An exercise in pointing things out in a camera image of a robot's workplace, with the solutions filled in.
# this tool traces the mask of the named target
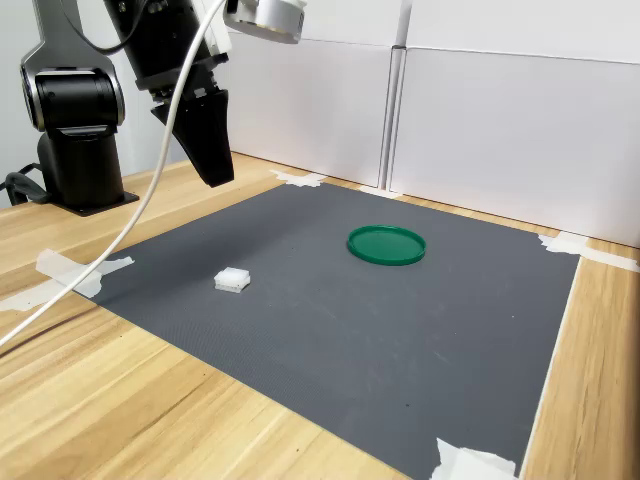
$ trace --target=white panel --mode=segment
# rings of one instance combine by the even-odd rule
[[[216,79],[230,95],[232,149],[377,185],[391,49],[232,35]]]
[[[391,188],[640,246],[640,67],[409,50]]]
[[[391,50],[391,65],[389,71],[389,87],[387,89],[387,110],[384,120],[384,138],[382,141],[382,157],[380,160],[380,176],[378,178],[378,188],[387,190],[390,179],[389,160],[393,157],[393,148],[397,136],[396,126],[398,124],[399,110],[402,95],[402,83],[404,75],[404,62],[407,51],[404,48],[394,48]]]
[[[638,0],[415,0],[410,46],[640,62]]]
[[[205,6],[213,0],[202,0]],[[309,0],[302,38],[392,46],[398,22],[413,0]]]
[[[380,188],[384,188],[385,190],[391,189],[391,178],[393,175],[393,161],[396,155],[396,144],[398,140],[398,124],[400,123],[400,112],[402,111],[402,90],[404,88],[404,74],[405,74],[405,66],[407,64],[407,50],[403,49],[398,52],[400,54],[400,58],[394,55],[393,60],[398,61],[399,65],[397,65],[397,84],[395,94],[392,92],[392,88],[389,88],[389,96],[393,95],[393,99],[388,99],[388,101],[393,101],[393,109],[387,108],[387,122],[391,122],[391,131],[389,138],[385,138],[384,148],[388,150],[386,161],[383,159],[383,165],[380,168],[381,176],[382,173],[385,173],[384,185]]]

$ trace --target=green plastic lid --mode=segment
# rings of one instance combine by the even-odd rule
[[[427,251],[420,235],[390,225],[360,227],[349,234],[347,246],[356,257],[379,265],[409,265]]]

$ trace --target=masking tape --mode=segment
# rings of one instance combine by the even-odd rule
[[[431,480],[515,480],[515,463],[492,453],[456,448],[437,440],[440,465],[431,474]]]
[[[384,198],[398,198],[398,197],[402,196],[401,193],[390,192],[389,190],[382,190],[380,188],[368,187],[366,185],[361,186],[360,187],[360,191],[364,192],[364,193],[370,193],[371,195],[377,195],[379,197],[384,197]]]
[[[587,247],[588,237],[576,235],[575,233],[560,232],[557,237],[547,237],[538,235],[542,245],[547,247],[549,252],[570,253],[573,255],[581,255],[584,258],[600,263],[605,263],[613,267],[624,268],[632,272],[640,272],[638,262],[632,258],[620,257],[612,253],[601,252]]]
[[[103,275],[120,270],[132,263],[131,257],[102,262],[74,290],[87,298],[92,298],[102,289],[100,281]],[[0,301],[0,312],[7,310],[26,312],[48,302],[75,280],[85,268],[86,265],[76,263],[53,250],[43,250],[38,255],[36,270],[51,279]]]
[[[275,173],[278,176],[278,180],[286,180],[287,185],[296,185],[298,187],[319,187],[322,183],[320,180],[327,178],[326,175],[320,175],[319,173],[309,173],[299,177],[297,175],[291,175],[283,173],[278,170],[269,170],[271,173]]]

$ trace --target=table surface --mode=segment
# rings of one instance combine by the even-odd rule
[[[215,189],[188,162],[167,167],[119,248],[282,184],[270,169],[304,173],[243,155],[234,155],[234,163],[237,179]],[[125,187],[143,195],[150,179],[133,175]],[[398,200],[558,233],[413,197]],[[45,248],[80,263],[94,260],[136,207],[88,218],[52,205],[0,210],[0,298],[48,279],[35,270]],[[640,259],[630,247],[593,239],[589,246]],[[639,274],[581,259],[522,478],[640,478],[639,299]],[[29,313],[0,312],[0,335]],[[0,350],[0,418],[2,478],[403,477],[76,293]]]

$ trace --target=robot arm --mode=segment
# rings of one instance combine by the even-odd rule
[[[113,139],[124,121],[125,104],[113,64],[74,31],[75,27],[81,32],[76,0],[33,1],[42,41],[24,57],[21,72],[33,125],[45,132],[38,153],[52,201],[80,214],[125,203]],[[157,102],[152,112],[163,123],[180,67],[200,25],[192,1],[202,2],[104,0],[118,36],[126,40],[124,50],[136,85]],[[298,43],[305,6],[304,0],[228,0],[223,16],[227,25],[244,33]],[[233,180],[228,93],[213,76],[214,68],[228,60],[227,44],[202,43],[173,130],[211,187]]]

